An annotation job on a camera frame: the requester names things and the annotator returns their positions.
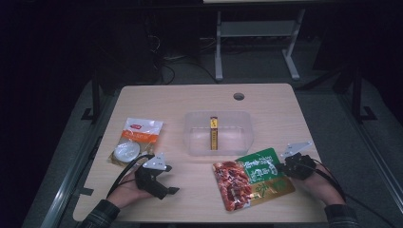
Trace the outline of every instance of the forearm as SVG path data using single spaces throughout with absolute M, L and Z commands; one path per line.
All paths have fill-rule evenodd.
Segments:
M 80 228 L 106 228 L 118 216 L 121 210 L 113 203 L 102 199 L 84 219 Z
M 348 205 L 334 204 L 325 207 L 326 217 L 330 228 L 360 227 L 355 210 Z

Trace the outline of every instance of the meat image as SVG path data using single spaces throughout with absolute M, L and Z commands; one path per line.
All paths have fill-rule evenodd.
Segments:
M 225 161 L 213 164 L 214 174 L 227 211 L 249 206 L 252 189 L 240 162 Z

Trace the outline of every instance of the person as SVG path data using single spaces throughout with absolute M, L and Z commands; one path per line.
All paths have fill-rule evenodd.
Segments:
M 329 175 L 321 164 L 317 169 Z M 106 228 L 118 216 L 121 209 L 138 200 L 152 198 L 152 195 L 137 187 L 134 181 L 136 172 L 134 168 L 127 174 L 119 185 L 106 199 L 102 199 L 91 213 L 84 219 L 80 228 Z M 294 184 L 300 185 L 314 197 L 322 200 L 326 205 L 326 213 L 330 228 L 357 228 L 360 227 L 355 210 L 346 204 L 335 188 L 319 174 L 314 173 L 306 180 L 292 179 Z

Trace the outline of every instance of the plastic container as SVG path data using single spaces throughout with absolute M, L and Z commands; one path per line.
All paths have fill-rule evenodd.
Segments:
M 211 150 L 210 118 L 218 117 L 218 149 Z M 195 111 L 185 115 L 184 143 L 192 156 L 245 155 L 254 134 L 245 111 Z

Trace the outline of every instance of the hand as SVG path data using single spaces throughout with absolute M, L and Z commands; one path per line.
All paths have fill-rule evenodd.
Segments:
M 331 177 L 329 172 L 322 165 L 317 164 L 317 169 Z M 340 196 L 340 194 L 337 192 L 337 190 L 335 190 L 332 184 L 330 184 L 327 180 L 325 180 L 316 172 L 314 172 L 311 177 L 305 180 L 292 179 L 292 181 L 295 184 L 305 188 L 314 197 L 322 200 L 326 205 L 346 204 L 343 197 Z
M 109 197 L 106 198 L 106 200 L 110 201 L 111 203 L 122 209 L 138 200 L 153 197 L 148 192 L 140 190 L 137 187 L 134 173 L 138 168 L 139 166 L 133 168 L 133 170 L 129 174 L 124 176 L 121 180 L 121 185 L 119 185 L 109 195 Z

